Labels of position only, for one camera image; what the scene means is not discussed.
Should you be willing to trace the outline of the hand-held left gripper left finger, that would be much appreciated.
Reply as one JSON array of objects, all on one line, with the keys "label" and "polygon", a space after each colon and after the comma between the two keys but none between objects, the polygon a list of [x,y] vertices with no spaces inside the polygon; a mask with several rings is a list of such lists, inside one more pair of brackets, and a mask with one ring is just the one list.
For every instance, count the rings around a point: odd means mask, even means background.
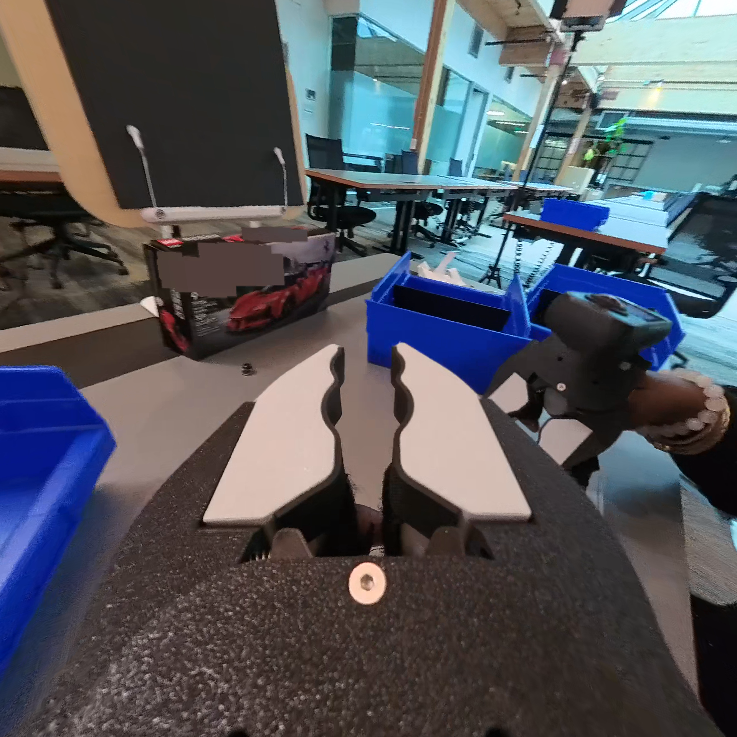
[{"label": "hand-held left gripper left finger", "polygon": [[250,528],[269,548],[284,529],[321,556],[362,548],[337,423],[345,351],[330,344],[256,399],[203,512],[207,529]]}]

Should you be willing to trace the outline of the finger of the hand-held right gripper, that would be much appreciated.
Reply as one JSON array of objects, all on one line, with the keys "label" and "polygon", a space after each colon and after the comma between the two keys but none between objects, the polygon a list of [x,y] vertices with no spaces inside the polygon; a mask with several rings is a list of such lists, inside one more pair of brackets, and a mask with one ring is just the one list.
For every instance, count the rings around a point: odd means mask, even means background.
[{"label": "finger of the hand-held right gripper", "polygon": [[545,423],[539,431],[538,447],[565,469],[596,456],[593,431],[582,423]]},{"label": "finger of the hand-held right gripper", "polygon": [[533,394],[529,382],[519,373],[512,372],[489,387],[486,399],[493,402],[508,416],[527,416],[533,411]]}]

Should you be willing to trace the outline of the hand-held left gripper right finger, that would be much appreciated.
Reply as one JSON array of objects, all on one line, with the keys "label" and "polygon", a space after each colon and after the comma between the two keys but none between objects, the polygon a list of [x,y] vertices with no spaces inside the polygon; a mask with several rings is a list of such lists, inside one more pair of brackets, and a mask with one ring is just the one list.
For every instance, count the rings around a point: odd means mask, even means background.
[{"label": "hand-held left gripper right finger", "polygon": [[489,525],[525,525],[531,507],[482,400],[414,347],[392,348],[398,427],[382,488],[387,556],[490,556]]}]

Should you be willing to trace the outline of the lego box with red car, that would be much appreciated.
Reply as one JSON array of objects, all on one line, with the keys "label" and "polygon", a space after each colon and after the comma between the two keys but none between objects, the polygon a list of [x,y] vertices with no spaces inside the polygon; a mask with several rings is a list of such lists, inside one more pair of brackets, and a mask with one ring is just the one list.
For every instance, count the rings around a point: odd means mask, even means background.
[{"label": "lego box with red car", "polygon": [[163,345],[203,360],[316,314],[336,253],[334,233],[304,226],[151,240],[144,256]]}]

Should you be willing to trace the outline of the person's right hand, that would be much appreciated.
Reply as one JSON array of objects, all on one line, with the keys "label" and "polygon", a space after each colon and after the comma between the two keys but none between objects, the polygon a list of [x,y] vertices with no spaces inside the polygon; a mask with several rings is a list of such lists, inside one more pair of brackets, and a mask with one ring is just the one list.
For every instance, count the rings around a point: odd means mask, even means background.
[{"label": "person's right hand", "polygon": [[707,429],[704,422],[693,429],[705,400],[694,382],[672,373],[647,373],[630,394],[626,428],[652,444],[682,444]]}]

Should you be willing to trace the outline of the blue storage bin with divider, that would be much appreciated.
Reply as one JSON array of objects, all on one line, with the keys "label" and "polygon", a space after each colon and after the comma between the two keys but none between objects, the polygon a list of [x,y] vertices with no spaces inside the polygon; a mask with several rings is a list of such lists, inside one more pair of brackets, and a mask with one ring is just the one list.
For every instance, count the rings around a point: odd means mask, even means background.
[{"label": "blue storage bin with divider", "polygon": [[502,364],[534,340],[515,276],[503,293],[418,276],[402,256],[366,301],[367,360],[389,368],[406,343],[484,393]]}]

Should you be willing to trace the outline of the wood-edged office desk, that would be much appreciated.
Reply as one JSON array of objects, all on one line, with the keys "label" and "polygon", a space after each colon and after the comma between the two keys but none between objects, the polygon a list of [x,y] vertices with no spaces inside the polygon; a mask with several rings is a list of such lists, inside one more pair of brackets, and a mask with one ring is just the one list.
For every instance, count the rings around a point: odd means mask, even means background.
[{"label": "wood-edged office desk", "polygon": [[646,265],[658,263],[667,251],[665,246],[632,238],[548,223],[532,214],[507,213],[502,220],[507,226],[506,234],[512,235],[517,243],[544,241],[558,245],[561,249],[554,264],[586,271],[634,273]]}]

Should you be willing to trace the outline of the small blue storage bin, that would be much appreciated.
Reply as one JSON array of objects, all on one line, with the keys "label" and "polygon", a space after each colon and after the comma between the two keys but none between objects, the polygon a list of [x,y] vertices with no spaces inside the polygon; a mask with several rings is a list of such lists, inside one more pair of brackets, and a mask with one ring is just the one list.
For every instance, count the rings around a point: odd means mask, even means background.
[{"label": "small blue storage bin", "polygon": [[610,208],[570,199],[546,198],[539,219],[558,226],[593,232],[603,226]]}]

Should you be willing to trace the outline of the black tripod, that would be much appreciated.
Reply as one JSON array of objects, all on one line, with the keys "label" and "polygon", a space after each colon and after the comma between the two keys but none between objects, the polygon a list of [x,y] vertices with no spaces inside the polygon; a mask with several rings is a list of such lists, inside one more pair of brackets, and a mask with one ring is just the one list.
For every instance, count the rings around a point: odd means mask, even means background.
[{"label": "black tripod", "polygon": [[[529,147],[530,153],[527,159],[527,164],[526,164],[526,169],[525,169],[525,178],[522,182],[522,186],[517,188],[517,190],[515,191],[514,197],[511,201],[511,206],[507,209],[507,211],[505,211],[504,215],[507,215],[509,212],[514,213],[517,210],[517,208],[521,205],[522,201],[525,199],[526,190],[528,189],[528,185],[530,184],[530,178],[532,177],[536,164],[537,164],[537,159],[539,157],[539,150],[540,150],[541,143],[545,141],[545,135],[548,129],[548,125],[550,123],[550,119],[554,112],[554,108],[558,100],[559,93],[563,86],[563,82],[566,81],[567,70],[570,66],[571,59],[576,52],[577,46],[579,45],[580,41],[584,37],[584,34],[585,33],[581,30],[578,30],[573,33],[573,40],[572,40],[570,50],[567,51],[567,54],[564,59],[565,63],[562,69],[557,73],[554,88],[548,98],[547,106],[545,108],[545,118],[543,119],[542,123],[537,126],[536,131],[533,135],[533,138],[530,142],[530,147]],[[509,239],[509,234],[511,230],[511,223],[508,220],[506,220],[505,217],[503,217],[502,219],[504,221],[504,235],[502,238],[501,246],[495,257],[494,262],[489,265],[486,272],[484,273],[484,276],[480,279],[480,284],[486,284],[490,286],[492,282],[495,282],[496,286],[499,289],[502,288],[501,268],[500,268],[501,257],[502,257],[504,248],[506,246],[506,243]]]}]

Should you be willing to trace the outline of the large blue storage bin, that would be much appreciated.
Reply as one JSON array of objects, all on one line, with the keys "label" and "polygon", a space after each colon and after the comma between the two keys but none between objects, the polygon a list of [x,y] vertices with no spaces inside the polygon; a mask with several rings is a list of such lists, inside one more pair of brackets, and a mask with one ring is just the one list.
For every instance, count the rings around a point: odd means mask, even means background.
[{"label": "large blue storage bin", "polygon": [[59,368],[1,367],[2,676],[115,448]]}]

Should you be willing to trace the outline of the long office desk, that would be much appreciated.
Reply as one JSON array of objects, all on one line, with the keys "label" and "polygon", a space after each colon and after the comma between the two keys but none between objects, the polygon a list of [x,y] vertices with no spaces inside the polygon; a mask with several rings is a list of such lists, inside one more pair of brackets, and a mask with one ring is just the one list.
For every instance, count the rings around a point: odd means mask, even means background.
[{"label": "long office desk", "polygon": [[400,208],[392,227],[392,237],[388,247],[380,246],[383,253],[403,255],[409,251],[409,238],[416,222],[415,209],[420,202],[427,201],[430,196],[439,195],[443,201],[453,201],[444,221],[438,243],[451,245],[453,231],[458,220],[458,200],[468,200],[476,196],[488,201],[493,197],[506,197],[515,193],[517,183],[494,182],[474,178],[453,178],[441,175],[406,175],[384,172],[355,172],[346,170],[306,171],[307,177],[321,180],[332,180],[346,186],[347,194],[354,192],[358,202],[393,202]]}]

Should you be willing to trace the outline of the black office chair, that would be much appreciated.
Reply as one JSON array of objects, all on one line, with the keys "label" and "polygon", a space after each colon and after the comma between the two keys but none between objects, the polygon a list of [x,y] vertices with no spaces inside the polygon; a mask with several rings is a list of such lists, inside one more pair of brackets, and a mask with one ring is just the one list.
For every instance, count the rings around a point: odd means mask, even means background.
[{"label": "black office chair", "polygon": [[[343,144],[340,139],[329,139],[307,134],[307,157],[310,170],[346,171]],[[375,220],[375,212],[361,205],[345,202],[346,186],[332,180],[309,177],[307,214],[311,220],[324,223],[336,234],[337,250],[351,251],[357,256],[367,256],[367,247],[354,241],[355,228]]]},{"label": "black office chair", "polygon": [[[1,216],[13,219],[10,227],[17,232],[23,248],[7,253],[1,258],[2,290],[8,290],[7,279],[26,280],[16,276],[7,264],[27,260],[31,256],[41,256],[49,261],[49,280],[53,289],[63,288],[58,270],[71,253],[80,253],[102,261],[114,263],[121,276],[128,276],[129,270],[114,248],[105,243],[85,239],[72,232],[71,226],[102,226],[96,216],[81,207],[68,193],[60,189],[2,189]],[[51,231],[51,237],[31,245],[27,242],[26,230],[42,226]]]}]

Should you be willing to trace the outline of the wooden column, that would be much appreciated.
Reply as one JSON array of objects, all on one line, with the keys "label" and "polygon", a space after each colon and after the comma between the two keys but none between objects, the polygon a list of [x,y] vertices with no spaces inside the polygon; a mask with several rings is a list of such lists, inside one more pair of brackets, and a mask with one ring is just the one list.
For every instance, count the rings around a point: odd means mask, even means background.
[{"label": "wooden column", "polygon": [[417,154],[419,174],[425,170],[428,145],[440,86],[445,46],[455,10],[455,1],[435,1],[428,43],[413,116],[411,150]]}]

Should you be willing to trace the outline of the black acoustic panel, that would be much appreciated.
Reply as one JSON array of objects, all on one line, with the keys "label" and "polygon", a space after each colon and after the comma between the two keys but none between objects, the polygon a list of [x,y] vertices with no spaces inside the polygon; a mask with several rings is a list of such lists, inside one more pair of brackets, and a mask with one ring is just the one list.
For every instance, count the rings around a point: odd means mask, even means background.
[{"label": "black acoustic panel", "polygon": [[121,208],[304,205],[272,1],[46,2]]}]

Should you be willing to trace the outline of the tan curved frame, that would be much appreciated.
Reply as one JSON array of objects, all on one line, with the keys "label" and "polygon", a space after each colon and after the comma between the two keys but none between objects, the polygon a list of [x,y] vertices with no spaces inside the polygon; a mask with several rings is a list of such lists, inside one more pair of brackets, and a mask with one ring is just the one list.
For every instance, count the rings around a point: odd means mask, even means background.
[{"label": "tan curved frame", "polygon": [[144,228],[139,211],[121,208],[43,1],[2,1],[5,47],[69,195],[106,224]]}]

